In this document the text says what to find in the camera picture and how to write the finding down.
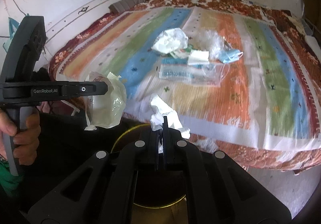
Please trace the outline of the person left hand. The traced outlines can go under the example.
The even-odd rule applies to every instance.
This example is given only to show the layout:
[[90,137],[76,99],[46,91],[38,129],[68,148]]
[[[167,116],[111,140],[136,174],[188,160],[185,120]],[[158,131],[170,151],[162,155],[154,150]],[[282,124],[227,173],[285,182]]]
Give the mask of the person left hand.
[[1,158],[7,160],[7,154],[3,144],[3,134],[14,137],[16,145],[13,155],[20,165],[29,166],[35,162],[37,148],[39,147],[39,135],[41,132],[39,111],[34,108],[33,113],[26,119],[27,129],[18,132],[17,126],[8,115],[1,110]]

